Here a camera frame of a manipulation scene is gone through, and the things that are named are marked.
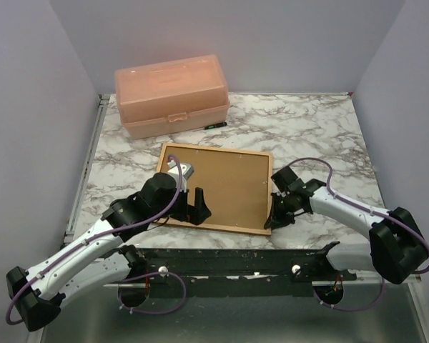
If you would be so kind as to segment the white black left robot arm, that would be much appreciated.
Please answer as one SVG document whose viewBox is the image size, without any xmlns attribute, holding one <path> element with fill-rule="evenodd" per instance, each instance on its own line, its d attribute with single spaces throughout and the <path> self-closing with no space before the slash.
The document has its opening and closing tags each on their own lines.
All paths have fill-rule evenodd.
<svg viewBox="0 0 429 343">
<path fill-rule="evenodd" d="M 28 269 L 9 270 L 9 308 L 20 317 L 13 320 L 7 314 L 7 324 L 24 324 L 35 332 L 52 322 L 75 294 L 97 284 L 139 281 L 144 265 L 126 244 L 129 239 L 161 218 L 200 225 L 212 214 L 201 188 L 195 189 L 194 204 L 187 200 L 193 172 L 191 164 L 183 163 L 154 174 L 138 192 L 113 201 L 92 227 L 53 256 Z"/>
</svg>

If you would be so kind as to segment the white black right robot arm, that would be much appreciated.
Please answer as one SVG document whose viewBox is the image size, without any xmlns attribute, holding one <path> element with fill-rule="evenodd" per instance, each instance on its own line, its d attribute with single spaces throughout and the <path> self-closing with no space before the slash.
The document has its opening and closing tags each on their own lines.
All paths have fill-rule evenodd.
<svg viewBox="0 0 429 343">
<path fill-rule="evenodd" d="M 272 206 L 264 228 L 279 229 L 295 223 L 303 214 L 329 217 L 361 234 L 366 242 L 335 243 L 325 256 L 315 261 L 315 273 L 324 280 L 340 271 L 377 272 L 393 284 L 401 284 L 418 267 L 429 260 L 429 251 L 421 233 L 411 223 L 403 209 L 396 213 L 377 207 L 367 207 L 359 201 L 344 202 L 331 194 L 322 181 L 297 179 L 285 186 L 278 183 L 272 194 Z"/>
</svg>

